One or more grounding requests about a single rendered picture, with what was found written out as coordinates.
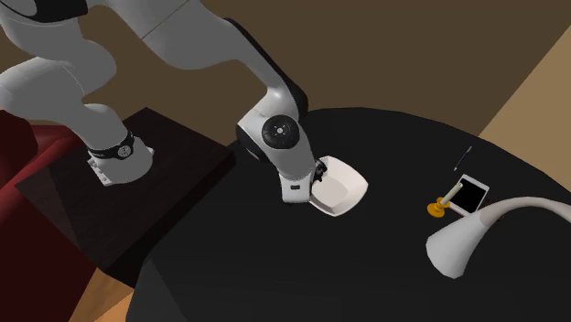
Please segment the dark red sofa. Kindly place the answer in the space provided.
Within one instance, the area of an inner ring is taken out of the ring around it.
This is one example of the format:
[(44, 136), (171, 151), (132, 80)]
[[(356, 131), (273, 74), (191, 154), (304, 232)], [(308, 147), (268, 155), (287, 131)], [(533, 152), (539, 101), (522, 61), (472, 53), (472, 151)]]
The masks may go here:
[(0, 111), (0, 322), (69, 322), (95, 266), (16, 184), (80, 145)]

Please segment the black round table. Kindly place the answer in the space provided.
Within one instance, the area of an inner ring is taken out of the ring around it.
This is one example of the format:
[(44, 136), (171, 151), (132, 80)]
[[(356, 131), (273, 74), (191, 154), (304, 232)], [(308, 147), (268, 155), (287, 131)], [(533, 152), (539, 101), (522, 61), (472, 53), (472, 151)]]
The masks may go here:
[(235, 167), (147, 256), (126, 322), (571, 322), (571, 223), (552, 211), (508, 212), (459, 278), (426, 255), (427, 238), (457, 217), (426, 207), (463, 174), (492, 202), (571, 205), (571, 191), (496, 145), (406, 113), (316, 110), (303, 126), (315, 155), (368, 181), (359, 204), (338, 217), (286, 205), (275, 169), (235, 146)]

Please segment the grey pen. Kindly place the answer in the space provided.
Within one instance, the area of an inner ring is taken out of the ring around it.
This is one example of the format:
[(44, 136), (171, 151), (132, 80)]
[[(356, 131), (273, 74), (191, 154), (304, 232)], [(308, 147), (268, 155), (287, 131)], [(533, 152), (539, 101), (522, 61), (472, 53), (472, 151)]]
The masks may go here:
[(469, 148), (466, 150), (466, 152), (463, 154), (463, 156), (458, 160), (458, 162), (454, 166), (453, 171), (457, 171), (460, 168), (460, 166), (462, 165), (462, 162), (466, 159), (466, 157), (470, 153), (472, 147), (473, 147), (473, 145), (469, 146)]

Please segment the white candle in orange holder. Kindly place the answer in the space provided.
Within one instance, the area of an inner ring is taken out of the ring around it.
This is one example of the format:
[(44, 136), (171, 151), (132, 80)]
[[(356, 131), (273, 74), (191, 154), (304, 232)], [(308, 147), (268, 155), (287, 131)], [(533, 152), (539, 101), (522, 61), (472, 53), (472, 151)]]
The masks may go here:
[(438, 198), (436, 202), (427, 205), (427, 212), (435, 217), (442, 218), (445, 215), (445, 209), (450, 207), (450, 200), (457, 195), (457, 193), (463, 188), (462, 183), (457, 183), (448, 193), (441, 198)]

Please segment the white tablet with black screen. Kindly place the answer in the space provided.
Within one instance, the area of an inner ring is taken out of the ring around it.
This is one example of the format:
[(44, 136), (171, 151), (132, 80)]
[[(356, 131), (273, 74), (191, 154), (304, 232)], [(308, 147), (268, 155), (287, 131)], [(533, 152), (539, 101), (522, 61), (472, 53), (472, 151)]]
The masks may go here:
[(462, 216), (468, 216), (479, 209), (490, 187), (467, 174), (463, 174), (458, 183), (462, 188), (450, 200), (450, 208)]

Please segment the dark robot stand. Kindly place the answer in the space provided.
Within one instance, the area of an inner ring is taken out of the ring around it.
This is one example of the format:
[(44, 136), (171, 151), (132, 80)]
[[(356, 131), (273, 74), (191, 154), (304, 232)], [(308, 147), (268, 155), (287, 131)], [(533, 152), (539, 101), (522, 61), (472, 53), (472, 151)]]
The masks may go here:
[(78, 147), (17, 184), (101, 271), (135, 286), (154, 246), (233, 168), (233, 151), (149, 108), (124, 120), (155, 151), (134, 182), (103, 186)]

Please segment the white square bowl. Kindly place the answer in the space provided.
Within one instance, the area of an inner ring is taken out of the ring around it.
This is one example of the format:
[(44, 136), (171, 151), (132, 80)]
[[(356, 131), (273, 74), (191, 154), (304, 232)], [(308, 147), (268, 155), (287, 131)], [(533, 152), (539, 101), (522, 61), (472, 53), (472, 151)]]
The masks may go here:
[(361, 201), (369, 183), (336, 157), (322, 156), (319, 161), (327, 169), (322, 172), (321, 180), (312, 184), (309, 203), (329, 216), (341, 216)]

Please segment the white gooseneck desk lamp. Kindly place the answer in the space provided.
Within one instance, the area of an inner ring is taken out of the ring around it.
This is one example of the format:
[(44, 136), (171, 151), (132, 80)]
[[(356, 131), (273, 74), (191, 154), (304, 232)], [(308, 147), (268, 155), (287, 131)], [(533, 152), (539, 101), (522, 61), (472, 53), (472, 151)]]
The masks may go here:
[(488, 229), (502, 215), (526, 207), (548, 209), (571, 222), (571, 205), (563, 202), (538, 197), (505, 199), (456, 220), (430, 235), (426, 240), (429, 261), (444, 276), (459, 278)]

